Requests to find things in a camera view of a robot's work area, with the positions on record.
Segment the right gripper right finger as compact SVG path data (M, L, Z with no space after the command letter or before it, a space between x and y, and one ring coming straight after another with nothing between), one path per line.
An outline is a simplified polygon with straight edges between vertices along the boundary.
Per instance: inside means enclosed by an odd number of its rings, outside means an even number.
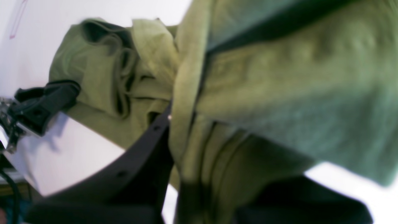
M367 206L307 177L279 181L235 212L236 224L372 224Z

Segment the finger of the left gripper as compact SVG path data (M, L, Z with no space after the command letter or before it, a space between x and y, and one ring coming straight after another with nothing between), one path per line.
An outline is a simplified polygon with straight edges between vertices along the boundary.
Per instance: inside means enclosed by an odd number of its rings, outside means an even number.
M80 85L71 80L49 82L44 87L19 88L8 108L8 115L12 124L20 129L44 136L53 117L74 105L80 91Z

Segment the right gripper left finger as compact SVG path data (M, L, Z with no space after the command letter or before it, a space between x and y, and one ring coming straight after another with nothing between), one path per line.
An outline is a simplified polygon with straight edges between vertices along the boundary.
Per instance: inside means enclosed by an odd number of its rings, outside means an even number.
M171 105L110 165L34 204L28 224L163 224Z

